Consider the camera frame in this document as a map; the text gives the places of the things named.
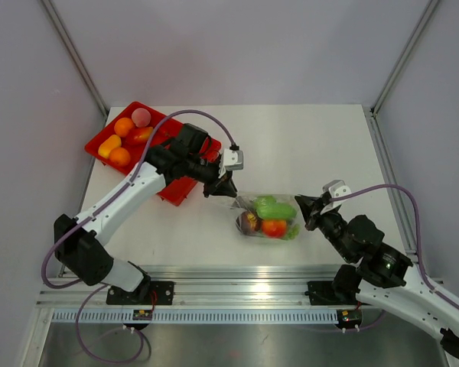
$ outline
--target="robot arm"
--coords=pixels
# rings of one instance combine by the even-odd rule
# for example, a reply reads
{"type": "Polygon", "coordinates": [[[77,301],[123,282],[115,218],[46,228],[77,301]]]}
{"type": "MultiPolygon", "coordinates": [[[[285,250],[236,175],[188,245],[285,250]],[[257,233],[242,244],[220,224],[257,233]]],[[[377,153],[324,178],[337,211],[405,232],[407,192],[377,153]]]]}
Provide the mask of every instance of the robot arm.
{"type": "Polygon", "coordinates": [[[60,216],[54,223],[55,241],[78,223],[85,224],[57,248],[57,259],[87,285],[109,284],[130,293],[134,299],[144,299],[150,277],[131,262],[111,257],[104,246],[131,213],[173,180],[191,177],[204,183],[204,196],[236,196],[232,171],[243,168],[243,153],[234,145],[211,163],[200,157],[207,140],[210,142],[210,137],[204,130],[184,125],[175,139],[150,148],[145,161],[140,162],[141,167],[133,168],[98,203],[74,219],[60,216]]]}
{"type": "Polygon", "coordinates": [[[366,216],[346,222],[338,213],[350,189],[332,181],[320,197],[297,196],[306,229],[319,229],[345,262],[332,288],[344,302],[363,302],[380,307],[441,341],[446,352],[459,358],[459,298],[428,278],[401,252],[383,242],[384,233],[366,216]]]}

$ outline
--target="gray floor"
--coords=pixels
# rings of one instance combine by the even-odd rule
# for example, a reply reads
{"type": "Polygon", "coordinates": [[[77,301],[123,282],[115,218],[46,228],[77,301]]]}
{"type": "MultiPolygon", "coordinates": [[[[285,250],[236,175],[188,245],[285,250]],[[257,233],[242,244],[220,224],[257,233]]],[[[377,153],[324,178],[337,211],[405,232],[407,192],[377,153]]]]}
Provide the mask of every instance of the gray floor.
{"type": "MultiPolygon", "coordinates": [[[[81,325],[86,343],[113,325],[81,325]]],[[[359,334],[324,333],[330,326],[150,325],[148,348],[133,366],[151,367],[445,367],[437,342],[416,327],[388,315],[378,327],[359,334]]],[[[107,359],[125,359],[138,348],[126,332],[107,336],[91,347],[107,359]]],[[[101,366],[80,349],[73,324],[50,328],[42,367],[101,366]]]]}

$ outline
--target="metal frame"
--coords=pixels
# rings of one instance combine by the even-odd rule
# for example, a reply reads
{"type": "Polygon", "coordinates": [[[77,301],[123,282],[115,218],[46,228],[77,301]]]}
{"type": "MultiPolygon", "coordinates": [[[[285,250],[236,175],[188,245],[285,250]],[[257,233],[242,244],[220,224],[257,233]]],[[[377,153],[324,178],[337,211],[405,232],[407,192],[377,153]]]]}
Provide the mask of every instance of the metal frame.
{"type": "MultiPolygon", "coordinates": [[[[54,30],[60,37],[62,44],[65,46],[93,100],[104,118],[107,119],[109,107],[104,103],[99,90],[96,88],[77,49],[74,47],[53,1],[39,0],[39,2],[46,16],[50,19],[54,30]]],[[[425,29],[433,18],[439,4],[440,0],[429,1],[392,72],[389,74],[374,107],[372,109],[364,109],[379,165],[387,183],[395,184],[396,177],[388,148],[380,131],[378,113],[412,56],[412,52],[418,46],[418,42],[425,33],[425,29]]],[[[400,232],[402,233],[406,253],[416,262],[415,237],[403,199],[399,193],[391,191],[389,195],[400,232]]],[[[250,266],[231,268],[144,267],[155,280],[170,280],[176,283],[174,305],[171,307],[159,307],[167,314],[170,313],[168,312],[169,310],[198,312],[200,314],[213,313],[215,310],[220,310],[220,313],[223,311],[229,312],[229,314],[231,314],[231,310],[238,310],[240,313],[244,310],[246,314],[252,314],[252,312],[254,313],[257,310],[259,312],[263,310],[268,314],[284,313],[290,315],[310,311],[320,313],[320,310],[323,309],[326,311],[333,310],[334,308],[350,308],[341,306],[312,307],[309,304],[308,297],[304,295],[307,290],[308,281],[332,280],[338,268],[339,265],[312,267],[250,266]]],[[[64,283],[72,277],[72,273],[65,271],[64,267],[62,267],[58,278],[53,279],[53,282],[64,283]]],[[[78,309],[81,302],[94,289],[94,287],[88,287],[85,284],[77,284],[64,290],[51,290],[43,287],[34,310],[34,326],[29,335],[27,346],[24,349],[21,365],[36,366],[39,363],[55,310],[78,309]]],[[[106,292],[107,290],[101,291],[93,297],[86,305],[87,313],[102,314],[117,311],[123,312],[126,310],[126,307],[119,309],[118,307],[107,306],[105,304],[106,292]]]]}

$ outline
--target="vertical metal post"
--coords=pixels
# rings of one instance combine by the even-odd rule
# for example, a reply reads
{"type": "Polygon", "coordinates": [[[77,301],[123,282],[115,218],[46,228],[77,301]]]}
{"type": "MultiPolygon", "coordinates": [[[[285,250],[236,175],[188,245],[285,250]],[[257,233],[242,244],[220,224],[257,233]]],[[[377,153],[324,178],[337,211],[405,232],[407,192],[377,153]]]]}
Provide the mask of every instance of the vertical metal post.
{"type": "Polygon", "coordinates": [[[109,107],[104,102],[102,96],[99,93],[99,90],[96,88],[95,84],[92,81],[85,65],[83,64],[80,55],[78,54],[75,45],[73,44],[70,35],[62,21],[58,10],[54,6],[52,0],[39,0],[39,3],[42,5],[46,16],[51,21],[54,30],[56,31],[57,35],[60,37],[61,42],[63,43],[65,49],[67,50],[68,55],[70,56],[71,60],[73,61],[76,70],[78,71],[82,81],[85,83],[86,88],[89,90],[90,95],[92,96],[93,100],[99,107],[100,113],[102,113],[104,119],[107,119],[109,114],[109,107]]]}
{"type": "Polygon", "coordinates": [[[422,16],[418,20],[415,29],[412,32],[412,35],[408,39],[401,55],[399,55],[399,59],[396,61],[395,66],[392,68],[391,73],[388,76],[386,84],[381,90],[379,97],[377,97],[376,102],[373,105],[373,116],[374,118],[377,117],[379,110],[383,107],[386,98],[388,97],[389,93],[391,92],[392,88],[396,84],[401,72],[403,71],[405,65],[410,60],[413,51],[415,50],[416,46],[418,45],[418,41],[420,40],[421,36],[425,33],[425,29],[430,24],[430,21],[434,17],[435,12],[438,9],[441,0],[430,0],[425,7],[422,16]]]}

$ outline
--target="toy orange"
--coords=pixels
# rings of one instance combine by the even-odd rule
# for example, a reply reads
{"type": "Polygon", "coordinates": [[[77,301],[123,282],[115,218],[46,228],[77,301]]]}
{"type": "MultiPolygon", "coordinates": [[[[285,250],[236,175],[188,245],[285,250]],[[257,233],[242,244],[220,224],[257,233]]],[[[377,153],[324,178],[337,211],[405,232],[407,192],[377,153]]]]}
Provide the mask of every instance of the toy orange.
{"type": "Polygon", "coordinates": [[[129,117],[123,117],[122,119],[117,120],[114,125],[114,132],[121,138],[125,138],[129,131],[135,126],[135,123],[129,117]]]}
{"type": "Polygon", "coordinates": [[[109,154],[109,160],[117,167],[127,166],[131,160],[131,155],[123,147],[114,148],[109,154]]]}

